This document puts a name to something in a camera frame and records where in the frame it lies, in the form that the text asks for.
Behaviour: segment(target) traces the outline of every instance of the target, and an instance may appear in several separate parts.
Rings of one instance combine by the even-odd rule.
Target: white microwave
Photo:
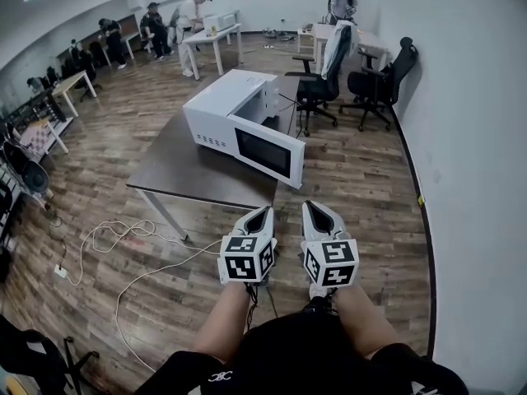
[[[183,106],[194,141],[293,188],[302,184],[305,143],[264,126],[277,115],[277,77],[231,70]]]

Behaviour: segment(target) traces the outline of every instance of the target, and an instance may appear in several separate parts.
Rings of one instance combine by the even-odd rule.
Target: power outlet
[[[66,275],[68,274],[68,271],[66,271],[66,269],[64,269],[63,267],[60,267],[59,265],[55,265],[55,273],[59,277],[66,279]]]

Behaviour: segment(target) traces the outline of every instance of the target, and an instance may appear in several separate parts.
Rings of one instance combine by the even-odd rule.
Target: chair armrest
[[[377,56],[374,56],[373,54],[368,53],[368,52],[367,52],[366,50],[364,50],[364,49],[359,49],[357,52],[358,52],[361,56],[366,56],[366,57],[368,57],[368,58],[374,58],[375,60],[378,59]]]
[[[307,54],[298,54],[297,56],[293,56],[293,60],[307,60],[308,62],[314,62],[315,59]]]
[[[368,75],[373,75],[375,77],[385,77],[385,74],[382,72],[379,72],[378,70],[370,69],[368,67],[363,67],[362,71],[364,73],[367,73]]]
[[[305,72],[311,73],[310,62],[314,62],[314,58],[308,55],[298,54],[296,56],[293,56],[293,60],[300,60],[301,62],[303,62]]]
[[[320,77],[320,75],[317,75],[316,73],[305,72],[287,72],[284,76],[313,77],[314,79],[318,79]]]

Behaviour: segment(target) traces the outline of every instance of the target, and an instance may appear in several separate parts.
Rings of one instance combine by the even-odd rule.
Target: wooden floor
[[[267,43],[259,35],[244,36],[244,41],[243,68],[277,74],[301,71],[301,63],[291,60],[296,44],[273,41],[281,51],[264,49]],[[216,66],[211,63],[212,49],[203,46],[202,51],[206,76]],[[226,58],[229,52],[236,49],[225,51]],[[63,265],[74,280],[80,273],[81,242],[102,221],[158,220],[125,183],[152,140],[172,115],[181,114],[182,104],[198,85],[180,75],[177,56],[154,63],[146,54],[139,54],[123,71],[100,73],[97,82],[104,87],[100,98],[76,104],[80,117],[63,136],[69,154],[54,148],[45,161],[55,193],[53,205],[63,219],[51,231],[65,239]],[[280,315],[298,310],[308,300],[308,282],[298,258],[301,203],[307,198],[324,203],[342,215],[357,239],[361,283],[367,293],[404,340],[424,354],[430,301],[427,246],[410,171],[396,131],[386,132],[372,118],[360,133],[359,112],[338,114],[338,103],[351,98],[341,86],[341,99],[329,107],[338,116],[338,128],[326,118],[312,118],[302,188],[279,187],[274,208],[280,257],[272,270],[271,291]],[[198,247],[220,239],[244,214],[170,197],[165,202]],[[49,220],[28,202],[21,221],[13,228],[18,245],[5,285],[5,315],[61,347],[63,337],[73,336],[77,357],[89,350],[100,352],[100,359],[89,362],[86,375],[112,393],[132,392],[151,372],[120,339],[114,321],[117,296],[138,275],[180,262],[193,252],[135,236],[107,254],[88,244],[82,283],[73,287],[54,274],[63,247],[49,237]],[[158,230],[170,235],[166,226],[159,225]],[[113,238],[103,232],[100,246],[108,248]],[[220,291],[216,256],[202,254],[183,267],[138,282],[122,299],[119,323],[134,350],[157,368],[172,352],[189,346]],[[260,304],[255,323],[273,317],[267,294],[260,296]]]

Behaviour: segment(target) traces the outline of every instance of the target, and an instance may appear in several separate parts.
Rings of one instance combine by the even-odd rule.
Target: gray table
[[[218,78],[207,78],[189,99]],[[278,77],[278,80],[280,93],[294,100],[298,77]],[[278,111],[278,116],[268,118],[265,125],[293,134],[295,107],[281,97]],[[277,180],[232,156],[196,144],[181,110],[163,127],[126,185],[135,188],[147,205],[181,239],[186,239],[186,231],[162,205],[157,194],[253,210],[273,204]]]

